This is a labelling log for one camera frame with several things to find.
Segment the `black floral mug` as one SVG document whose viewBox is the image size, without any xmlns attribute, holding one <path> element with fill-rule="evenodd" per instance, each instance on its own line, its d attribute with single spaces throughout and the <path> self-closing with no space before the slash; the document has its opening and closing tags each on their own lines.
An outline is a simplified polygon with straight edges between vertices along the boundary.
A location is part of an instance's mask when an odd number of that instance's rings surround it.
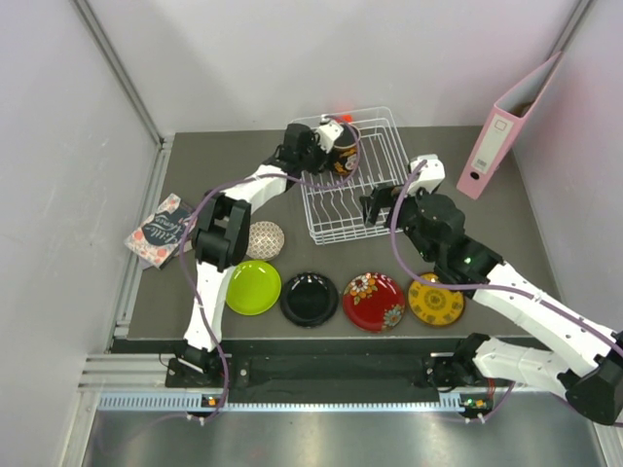
<svg viewBox="0 0 623 467">
<path fill-rule="evenodd" d="M 357 167 L 360 131 L 357 127 L 340 123 L 342 134 L 337 138 L 329 154 L 329 169 L 338 175 L 348 176 Z"/>
</svg>

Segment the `white wire dish rack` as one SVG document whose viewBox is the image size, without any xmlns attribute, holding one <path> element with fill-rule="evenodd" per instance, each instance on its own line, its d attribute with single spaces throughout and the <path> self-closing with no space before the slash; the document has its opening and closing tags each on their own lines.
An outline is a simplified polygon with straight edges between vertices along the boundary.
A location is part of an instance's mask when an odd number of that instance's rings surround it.
<svg viewBox="0 0 623 467">
<path fill-rule="evenodd" d="M 308 231 L 313 242 L 326 245 L 388 234 L 380 213 L 378 223 L 363 223 L 359 198 L 369 195 L 381 184 L 401 185 L 407 179 L 408 156 L 391 111 L 372 107 L 348 111 L 351 123 L 361 133 L 360 164 L 353 178 L 337 188 L 341 177 L 326 171 L 319 175 L 304 174 L 310 183 L 302 187 Z"/>
</svg>

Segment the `patterned ceramic bowl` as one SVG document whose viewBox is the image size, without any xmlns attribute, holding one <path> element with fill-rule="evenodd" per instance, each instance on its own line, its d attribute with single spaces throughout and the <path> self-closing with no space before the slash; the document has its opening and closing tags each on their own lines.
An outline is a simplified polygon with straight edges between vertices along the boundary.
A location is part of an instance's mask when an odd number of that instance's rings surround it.
<svg viewBox="0 0 623 467">
<path fill-rule="evenodd" d="M 253 260 L 270 261 L 278 256 L 285 243 L 281 227 L 270 221 L 255 222 L 249 229 L 246 255 Z"/>
</svg>

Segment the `red floral plate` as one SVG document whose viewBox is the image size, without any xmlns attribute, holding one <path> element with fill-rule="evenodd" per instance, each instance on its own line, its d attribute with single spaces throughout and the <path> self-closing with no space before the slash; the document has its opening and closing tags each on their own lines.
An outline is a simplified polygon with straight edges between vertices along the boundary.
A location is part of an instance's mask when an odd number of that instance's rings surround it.
<svg viewBox="0 0 623 467">
<path fill-rule="evenodd" d="M 365 272 L 353 278 L 342 295 L 345 315 L 357 328 L 369 333 L 392 331 L 405 314 L 402 288 L 391 277 Z"/>
</svg>

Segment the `yellow brown plate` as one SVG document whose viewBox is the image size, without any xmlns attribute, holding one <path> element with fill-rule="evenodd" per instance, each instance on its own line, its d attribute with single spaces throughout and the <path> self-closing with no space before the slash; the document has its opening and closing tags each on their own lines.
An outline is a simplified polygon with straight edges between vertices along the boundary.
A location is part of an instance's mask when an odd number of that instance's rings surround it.
<svg viewBox="0 0 623 467">
<path fill-rule="evenodd" d="M 465 309 L 465 297 L 460 291 L 432 287 L 417 280 L 410 284 L 407 303 L 420 322 L 435 328 L 456 323 Z"/>
</svg>

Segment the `black plate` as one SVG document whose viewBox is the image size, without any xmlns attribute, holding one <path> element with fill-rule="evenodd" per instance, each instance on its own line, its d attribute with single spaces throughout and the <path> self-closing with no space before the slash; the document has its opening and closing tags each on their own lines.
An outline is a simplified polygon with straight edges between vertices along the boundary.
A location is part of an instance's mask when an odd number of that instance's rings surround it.
<svg viewBox="0 0 623 467">
<path fill-rule="evenodd" d="M 338 308 L 338 291 L 328 277 L 301 272 L 290 278 L 279 297 L 283 316 L 294 325 L 312 329 L 330 320 Z"/>
</svg>

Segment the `green plate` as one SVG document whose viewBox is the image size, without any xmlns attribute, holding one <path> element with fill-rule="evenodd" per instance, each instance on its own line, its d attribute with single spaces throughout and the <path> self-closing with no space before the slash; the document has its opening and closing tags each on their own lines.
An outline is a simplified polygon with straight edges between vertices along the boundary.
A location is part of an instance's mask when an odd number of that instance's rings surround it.
<svg viewBox="0 0 623 467">
<path fill-rule="evenodd" d="M 256 316 L 268 311 L 279 298 L 281 277 L 271 264 L 251 260 L 240 263 L 231 277 L 226 303 L 243 316 Z"/>
</svg>

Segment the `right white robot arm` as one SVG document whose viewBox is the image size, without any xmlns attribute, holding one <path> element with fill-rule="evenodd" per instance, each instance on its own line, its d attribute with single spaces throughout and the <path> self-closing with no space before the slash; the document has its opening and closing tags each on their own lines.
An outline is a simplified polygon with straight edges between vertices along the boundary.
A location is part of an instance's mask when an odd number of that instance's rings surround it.
<svg viewBox="0 0 623 467">
<path fill-rule="evenodd" d="M 538 350 L 472 334 L 454 354 L 468 385 L 503 378 L 548 391 L 584 417 L 616 426 L 622 414 L 622 335 L 570 310 L 530 284 L 508 262 L 465 233 L 465 216 L 447 196 L 418 189 L 402 196 L 381 185 L 360 200 L 363 220 L 401 230 L 434 265 L 442 287 L 501 314 L 544 344 Z"/>
</svg>

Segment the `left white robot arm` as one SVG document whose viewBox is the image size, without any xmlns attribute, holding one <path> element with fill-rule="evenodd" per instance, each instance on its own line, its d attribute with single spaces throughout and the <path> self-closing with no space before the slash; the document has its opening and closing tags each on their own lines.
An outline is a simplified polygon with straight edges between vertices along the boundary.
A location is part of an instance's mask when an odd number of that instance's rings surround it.
<svg viewBox="0 0 623 467">
<path fill-rule="evenodd" d="M 317 130 L 290 124 L 282 143 L 255 172 L 209 191 L 191 216 L 196 275 L 186 278 L 194 302 L 176 360 L 197 384 L 207 386 L 228 375 L 221 321 L 229 282 L 247 251 L 251 215 L 300 183 L 304 173 L 319 173 L 331 148 Z"/>
</svg>

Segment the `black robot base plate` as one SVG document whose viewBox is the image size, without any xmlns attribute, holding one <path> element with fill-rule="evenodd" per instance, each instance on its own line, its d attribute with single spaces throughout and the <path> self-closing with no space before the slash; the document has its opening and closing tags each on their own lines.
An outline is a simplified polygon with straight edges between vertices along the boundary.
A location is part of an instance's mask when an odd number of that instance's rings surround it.
<svg viewBox="0 0 623 467">
<path fill-rule="evenodd" d="M 234 399 L 376 401 L 426 398 L 473 386 L 492 393 L 482 377 L 453 353 L 461 338 L 298 338 L 226 340 L 223 356 L 186 343 L 171 349 L 165 386 L 227 388 Z"/>
</svg>

